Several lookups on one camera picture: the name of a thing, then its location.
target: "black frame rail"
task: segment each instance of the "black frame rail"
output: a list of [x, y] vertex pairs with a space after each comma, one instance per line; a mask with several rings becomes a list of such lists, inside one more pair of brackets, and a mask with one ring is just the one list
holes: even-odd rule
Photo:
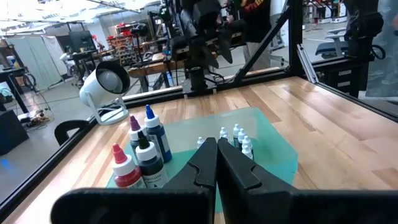
[[[240, 86], [252, 85], [256, 83], [264, 83], [282, 78], [288, 78], [292, 76], [305, 77], [305, 71], [300, 61], [299, 51], [297, 46], [302, 44], [302, 24], [303, 24], [303, 1], [302, 0], [288, 0], [288, 6], [282, 13], [281, 17], [277, 21], [269, 33], [265, 36], [261, 42], [259, 48], [255, 54], [249, 59], [245, 66], [232, 78], [230, 81], [217, 86], [218, 91], [236, 88]], [[270, 44], [272, 38], [276, 35], [277, 31], [285, 24], [289, 19], [289, 61], [290, 65], [286, 69], [277, 69], [273, 71], [261, 72], [255, 75], [245, 76], [253, 63], [259, 58], [261, 52], [265, 50], [267, 45]], [[347, 70], [351, 68], [367, 67], [369, 62], [360, 60], [352, 57], [336, 57], [328, 60], [319, 62], [313, 62], [312, 67], [315, 72], [326, 72], [329, 70]], [[369, 106], [355, 97], [347, 95], [334, 88], [326, 86], [322, 83], [316, 83], [316, 85], [332, 91], [333, 93], [363, 106], [381, 116], [398, 122], [398, 118], [393, 114], [383, 112], [377, 108]], [[127, 108], [136, 108], [146, 104], [161, 103], [170, 100], [176, 100], [183, 98], [182, 88], [173, 89], [170, 91], [162, 91], [160, 93], [152, 93], [139, 97], [125, 98], [124, 102]], [[12, 212], [18, 207], [18, 205], [43, 181], [50, 172], [56, 168], [56, 166], [65, 158], [65, 156], [81, 141], [86, 134], [88, 134], [92, 128], [97, 124], [95, 119], [90, 119], [90, 123], [87, 127], [76, 132], [67, 142], [61, 145], [60, 149], [44, 164], [42, 164], [30, 177], [28, 177], [15, 191], [8, 196], [5, 201], [0, 203], [0, 222], [3, 222]]]

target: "white curtain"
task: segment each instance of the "white curtain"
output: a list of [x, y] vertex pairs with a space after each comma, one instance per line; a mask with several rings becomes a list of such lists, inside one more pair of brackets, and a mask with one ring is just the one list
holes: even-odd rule
[[65, 64], [60, 60], [61, 55], [63, 54], [62, 48], [60, 44], [58, 43], [58, 40], [56, 37], [52, 36], [46, 36], [42, 35], [45, 47], [47, 48], [48, 52], [50, 53], [50, 56], [52, 60], [54, 61], [54, 64], [59, 72], [59, 74], [64, 75], [67, 73], [67, 68]]
[[11, 38], [7, 39], [7, 43], [14, 44], [22, 63], [36, 78], [39, 90], [46, 89], [62, 80], [41, 37]]

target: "bottle cap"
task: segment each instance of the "bottle cap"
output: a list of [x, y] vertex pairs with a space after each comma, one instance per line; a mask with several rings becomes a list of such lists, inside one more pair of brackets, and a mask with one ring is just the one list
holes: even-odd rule
[[131, 129], [129, 130], [129, 135], [130, 139], [132, 141], [137, 141], [138, 140], [138, 132], [142, 131], [145, 136], [147, 136], [147, 131], [144, 126], [140, 126], [137, 119], [134, 117], [134, 115], [130, 115], [130, 124], [131, 124]]
[[113, 144], [113, 172], [116, 176], [128, 175], [134, 171], [136, 164], [130, 155], [126, 155], [118, 144]]
[[239, 125], [235, 124], [235, 126], [234, 126], [234, 137], [238, 137], [238, 133], [239, 133], [240, 129], [241, 128], [239, 127]]
[[248, 158], [253, 159], [253, 154], [251, 154], [251, 150], [248, 148], [248, 146], [243, 146], [242, 153]]
[[154, 127], [160, 125], [159, 117], [156, 114], [154, 114], [154, 112], [152, 111], [152, 109], [150, 108], [149, 105], [146, 106], [146, 113], [147, 113], [147, 117], [144, 118], [144, 121], [145, 121], [145, 126], [147, 128], [154, 128]]
[[147, 149], [149, 147], [149, 141], [145, 137], [144, 133], [142, 131], [138, 132], [138, 147], [140, 149]]
[[146, 149], [141, 149], [139, 146], [136, 147], [137, 159], [139, 161], [148, 161], [157, 156], [157, 150], [153, 142], [149, 142], [149, 146]]
[[228, 138], [228, 131], [226, 130], [225, 127], [222, 127], [222, 128], [221, 128], [221, 131], [220, 131], [220, 138], [221, 138], [221, 137], [224, 137], [224, 135], [226, 135], [226, 138]]
[[141, 129], [141, 126], [139, 126], [139, 123], [134, 115], [130, 115], [130, 125], [132, 131], [138, 131]]
[[197, 148], [199, 149], [200, 146], [201, 146], [203, 143], [205, 143], [205, 140], [204, 140], [202, 137], [199, 137], [199, 138], [198, 138], [198, 141], [197, 141]]
[[154, 118], [154, 117], [155, 117], [154, 111], [152, 111], [152, 109], [150, 108], [150, 106], [149, 106], [149, 105], [146, 105], [145, 108], [146, 108], [146, 112], [147, 112], [147, 118], [148, 118], [148, 119]]
[[112, 148], [113, 157], [116, 164], [122, 164], [127, 160], [127, 156], [117, 143], [113, 144]]
[[137, 159], [148, 161], [157, 156], [157, 150], [153, 142], [149, 142], [142, 131], [138, 132], [138, 146], [136, 147]]
[[238, 140], [240, 143], [242, 143], [242, 140], [244, 139], [245, 135], [246, 135], [246, 132], [244, 131], [243, 128], [241, 128], [238, 133]]
[[253, 149], [253, 144], [249, 136], [244, 136], [244, 139], [242, 140], [242, 147], [243, 146], [248, 146], [249, 150]]

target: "lamp stand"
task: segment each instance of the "lamp stand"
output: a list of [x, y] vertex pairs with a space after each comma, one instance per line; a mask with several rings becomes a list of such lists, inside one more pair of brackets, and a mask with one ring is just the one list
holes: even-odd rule
[[[118, 98], [118, 101], [116, 102], [116, 106], [120, 106], [118, 109], [114, 108], [96, 108], [94, 105], [93, 100], [91, 99], [91, 95], [88, 92], [85, 92], [85, 95], [87, 97], [87, 102], [93, 111], [94, 117], [97, 120], [98, 124], [100, 125], [109, 125], [109, 124], [114, 124], [119, 121], [122, 121], [124, 118], [127, 118], [129, 116], [129, 111], [126, 109], [126, 105], [123, 102], [122, 97], [120, 96]], [[103, 115], [100, 115], [98, 111], [109, 111]]]

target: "translucent green mat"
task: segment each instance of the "translucent green mat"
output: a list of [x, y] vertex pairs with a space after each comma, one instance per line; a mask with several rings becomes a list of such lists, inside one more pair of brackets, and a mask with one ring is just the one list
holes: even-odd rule
[[[252, 139], [254, 161], [270, 173], [292, 184], [297, 171], [297, 153], [274, 129], [261, 111], [253, 107], [165, 125], [167, 139], [173, 154], [173, 159], [165, 164], [169, 178], [174, 177], [196, 152], [194, 148], [199, 136], [218, 139], [221, 127], [226, 127], [229, 135], [232, 136], [232, 128], [236, 123], [244, 128]], [[127, 146], [125, 152], [133, 155], [130, 145]], [[116, 187], [113, 176], [107, 187]], [[217, 189], [215, 212], [222, 211]]]

